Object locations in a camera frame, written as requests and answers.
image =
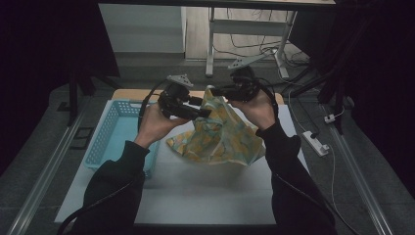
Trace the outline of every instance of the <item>wall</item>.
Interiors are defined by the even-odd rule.
[[[114,52],[185,51],[185,7],[99,6]]]

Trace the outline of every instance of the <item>white table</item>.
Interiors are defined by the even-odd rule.
[[[280,105],[279,118],[289,136],[296,134],[286,105]],[[176,127],[165,138],[192,128],[189,122]],[[144,183],[136,223],[275,224],[271,171],[265,158],[250,166],[190,163],[173,152],[165,138],[160,144],[153,177]],[[299,159],[307,168],[302,151]],[[93,173],[83,164],[79,166],[55,222],[62,222],[82,206]]]

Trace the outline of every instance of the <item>crumpled cloth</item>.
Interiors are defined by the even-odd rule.
[[[193,121],[194,130],[166,140],[183,158],[210,165],[251,165],[265,154],[262,139],[253,125],[245,123],[223,99],[205,91],[201,108],[211,110],[208,118]]]

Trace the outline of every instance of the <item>hand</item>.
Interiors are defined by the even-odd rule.
[[[249,102],[229,100],[228,103],[241,110],[245,117],[260,130],[264,130],[275,123],[271,100],[262,90]]]
[[[147,149],[154,142],[163,139],[174,127],[188,121],[188,119],[183,118],[166,118],[162,114],[159,104],[155,103],[146,108],[134,142]]]

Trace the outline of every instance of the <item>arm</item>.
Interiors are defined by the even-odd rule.
[[[102,205],[81,215],[70,234],[128,234],[140,206],[144,184],[144,161],[149,146],[164,138],[175,126],[188,120],[167,119],[158,104],[146,109],[139,133],[134,142],[125,141],[121,158],[107,161],[94,173],[89,182],[83,205],[91,205],[131,183]]]
[[[286,135],[266,94],[260,91],[248,103],[230,103],[258,126],[257,135],[264,140],[265,157],[272,171],[272,209],[280,234],[337,234],[323,196],[298,159],[300,138]],[[283,180],[322,205],[324,211]]]

